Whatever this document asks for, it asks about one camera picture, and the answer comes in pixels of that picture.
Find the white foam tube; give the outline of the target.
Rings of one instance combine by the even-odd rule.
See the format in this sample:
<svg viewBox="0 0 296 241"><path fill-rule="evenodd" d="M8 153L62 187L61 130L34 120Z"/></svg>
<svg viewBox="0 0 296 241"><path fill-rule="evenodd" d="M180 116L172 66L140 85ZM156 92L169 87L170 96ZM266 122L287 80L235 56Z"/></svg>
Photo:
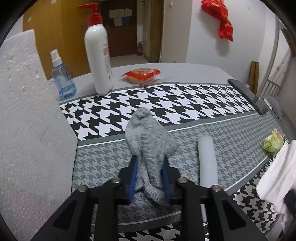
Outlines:
<svg viewBox="0 0 296 241"><path fill-rule="evenodd" d="M218 168L214 143L211 136L198 137L198 154L200 164L200 186L211 188L218 185Z"/></svg>

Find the grey sock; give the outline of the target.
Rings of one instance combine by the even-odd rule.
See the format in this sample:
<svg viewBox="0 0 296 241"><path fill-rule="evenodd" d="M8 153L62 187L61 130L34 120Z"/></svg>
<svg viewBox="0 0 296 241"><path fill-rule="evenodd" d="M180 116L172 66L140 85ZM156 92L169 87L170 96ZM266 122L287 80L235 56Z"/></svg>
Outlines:
<svg viewBox="0 0 296 241"><path fill-rule="evenodd" d="M161 206L168 206L163 190L161 169L165 157L179 147L174 137L152 116L147 108L138 108L130 118L125 139L132 155L138 157L135 190Z"/></svg>

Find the green tissue packet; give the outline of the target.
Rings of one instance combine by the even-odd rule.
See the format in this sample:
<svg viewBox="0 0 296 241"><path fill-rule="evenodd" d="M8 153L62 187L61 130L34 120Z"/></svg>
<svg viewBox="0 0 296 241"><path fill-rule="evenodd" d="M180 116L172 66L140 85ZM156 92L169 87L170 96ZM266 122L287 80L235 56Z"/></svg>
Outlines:
<svg viewBox="0 0 296 241"><path fill-rule="evenodd" d="M274 129L271 134L262 142L264 150L271 154L276 154L283 147L284 138L277 129Z"/></svg>

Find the white cloth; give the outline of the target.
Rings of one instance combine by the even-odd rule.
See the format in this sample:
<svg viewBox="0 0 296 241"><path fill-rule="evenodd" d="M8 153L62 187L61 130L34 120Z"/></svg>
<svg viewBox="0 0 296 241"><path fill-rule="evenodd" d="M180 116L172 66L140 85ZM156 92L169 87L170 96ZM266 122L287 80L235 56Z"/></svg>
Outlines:
<svg viewBox="0 0 296 241"><path fill-rule="evenodd" d="M293 140L290 144L283 145L256 187L259 198L272 203L274 210L281 215L283 232L288 231L293 220L284 198L289 190L295 190L295 164L295 140Z"/></svg>

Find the houndstooth table mat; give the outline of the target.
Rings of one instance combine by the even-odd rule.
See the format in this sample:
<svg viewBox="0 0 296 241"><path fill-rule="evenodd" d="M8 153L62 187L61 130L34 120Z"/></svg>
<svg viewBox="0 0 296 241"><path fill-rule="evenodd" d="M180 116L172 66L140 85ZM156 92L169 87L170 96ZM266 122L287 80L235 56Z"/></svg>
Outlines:
<svg viewBox="0 0 296 241"><path fill-rule="evenodd" d="M219 184L259 230L269 235L279 227L273 205L260 200L256 185L273 162L262 141L278 118L259 114L232 86L163 83L123 88L106 96L87 96L60 104L78 138L72 187L102 185L130 162L125 128L138 108L146 108L178 142L170 165L199 183L197 140L213 138Z"/></svg>

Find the white styrofoam box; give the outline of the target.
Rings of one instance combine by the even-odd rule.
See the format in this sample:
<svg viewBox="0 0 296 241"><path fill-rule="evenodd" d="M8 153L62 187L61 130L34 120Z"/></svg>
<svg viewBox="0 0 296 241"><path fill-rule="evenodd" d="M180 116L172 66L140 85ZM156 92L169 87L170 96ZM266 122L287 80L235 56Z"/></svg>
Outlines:
<svg viewBox="0 0 296 241"><path fill-rule="evenodd" d="M71 193L77 137L45 77L33 30L1 46L1 216L30 240Z"/></svg>

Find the red snack packet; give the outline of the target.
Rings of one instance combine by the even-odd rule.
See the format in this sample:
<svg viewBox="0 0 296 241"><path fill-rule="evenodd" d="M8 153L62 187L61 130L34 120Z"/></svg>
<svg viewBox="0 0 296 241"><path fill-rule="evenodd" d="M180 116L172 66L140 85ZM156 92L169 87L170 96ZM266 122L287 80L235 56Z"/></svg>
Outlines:
<svg viewBox="0 0 296 241"><path fill-rule="evenodd" d="M123 74L121 80L144 87L158 80L160 75L158 69L138 68Z"/></svg>

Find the blue spray bottle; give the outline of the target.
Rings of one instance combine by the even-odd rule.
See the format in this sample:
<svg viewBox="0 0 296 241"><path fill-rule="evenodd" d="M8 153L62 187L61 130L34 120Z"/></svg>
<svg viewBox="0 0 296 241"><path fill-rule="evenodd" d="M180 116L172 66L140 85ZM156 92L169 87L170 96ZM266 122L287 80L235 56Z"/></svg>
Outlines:
<svg viewBox="0 0 296 241"><path fill-rule="evenodd" d="M62 100L73 98L77 92L76 85L71 74L59 55L58 49L50 52L53 69L52 76Z"/></svg>

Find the red fire extinguisher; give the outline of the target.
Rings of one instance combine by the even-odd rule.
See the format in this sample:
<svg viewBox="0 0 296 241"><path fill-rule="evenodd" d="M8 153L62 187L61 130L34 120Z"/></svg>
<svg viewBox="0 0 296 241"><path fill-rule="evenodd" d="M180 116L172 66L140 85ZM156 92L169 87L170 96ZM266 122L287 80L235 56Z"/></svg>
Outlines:
<svg viewBox="0 0 296 241"><path fill-rule="evenodd" d="M137 44L137 55L142 56L143 55L143 44L142 41L138 42Z"/></svg>

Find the white lotion pump bottle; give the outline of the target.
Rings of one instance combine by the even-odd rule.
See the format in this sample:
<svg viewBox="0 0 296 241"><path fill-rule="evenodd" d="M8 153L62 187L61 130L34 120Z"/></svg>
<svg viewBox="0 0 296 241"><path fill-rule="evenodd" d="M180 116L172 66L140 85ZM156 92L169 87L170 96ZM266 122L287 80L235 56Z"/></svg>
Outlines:
<svg viewBox="0 0 296 241"><path fill-rule="evenodd" d="M85 49L95 90L98 95L106 95L113 86L112 69L108 46L108 35L103 25L102 16L98 13L98 3L79 6L79 9L90 9L88 28L84 36Z"/></svg>

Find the dark brown entry door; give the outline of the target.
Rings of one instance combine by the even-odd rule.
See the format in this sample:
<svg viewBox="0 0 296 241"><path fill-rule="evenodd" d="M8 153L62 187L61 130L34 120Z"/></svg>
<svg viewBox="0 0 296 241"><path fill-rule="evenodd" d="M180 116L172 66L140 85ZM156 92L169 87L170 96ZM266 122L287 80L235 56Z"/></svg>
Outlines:
<svg viewBox="0 0 296 241"><path fill-rule="evenodd" d="M107 30L111 57L137 53L137 2L101 1L100 13Z"/></svg>

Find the wooden wardrobe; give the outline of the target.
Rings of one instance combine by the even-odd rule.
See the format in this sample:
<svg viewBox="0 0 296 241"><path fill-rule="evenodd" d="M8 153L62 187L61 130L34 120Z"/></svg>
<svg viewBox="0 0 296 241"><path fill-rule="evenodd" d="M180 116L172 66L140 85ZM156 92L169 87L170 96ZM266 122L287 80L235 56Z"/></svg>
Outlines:
<svg viewBox="0 0 296 241"><path fill-rule="evenodd" d="M52 78L50 52L57 49L72 77L90 73L84 35L90 9L84 4L98 1L37 1L23 15L23 30L35 31L36 47L47 79Z"/></svg>

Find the red hanging bag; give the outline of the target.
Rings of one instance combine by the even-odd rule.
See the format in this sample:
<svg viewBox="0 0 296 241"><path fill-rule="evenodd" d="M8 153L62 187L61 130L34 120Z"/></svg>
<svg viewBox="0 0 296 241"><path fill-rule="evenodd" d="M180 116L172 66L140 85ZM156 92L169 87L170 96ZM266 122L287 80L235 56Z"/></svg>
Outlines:
<svg viewBox="0 0 296 241"><path fill-rule="evenodd" d="M228 20L228 9L222 0L202 0L201 9L220 21L219 37L233 42L233 25Z"/></svg>

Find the metal bunk bed frame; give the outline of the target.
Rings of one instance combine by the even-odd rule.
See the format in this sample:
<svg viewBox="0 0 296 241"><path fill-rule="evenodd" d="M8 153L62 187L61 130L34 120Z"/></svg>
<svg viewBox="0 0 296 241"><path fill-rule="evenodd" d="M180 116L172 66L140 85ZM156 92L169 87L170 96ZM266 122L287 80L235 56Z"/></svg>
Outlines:
<svg viewBox="0 0 296 241"><path fill-rule="evenodd" d="M272 96L276 109L281 109L280 118L287 116L295 124L294 98L289 96L287 89L293 53L286 36L287 29L278 17L266 20L257 95L261 98Z"/></svg>

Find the wooden boards against wall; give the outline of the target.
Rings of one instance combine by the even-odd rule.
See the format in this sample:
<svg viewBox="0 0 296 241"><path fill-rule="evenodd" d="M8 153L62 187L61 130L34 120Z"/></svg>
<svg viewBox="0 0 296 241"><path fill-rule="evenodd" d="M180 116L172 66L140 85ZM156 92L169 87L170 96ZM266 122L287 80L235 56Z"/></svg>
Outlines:
<svg viewBox="0 0 296 241"><path fill-rule="evenodd" d="M248 85L249 85L249 90L255 95L257 94L258 83L259 83L259 63L252 61L250 64Z"/></svg>

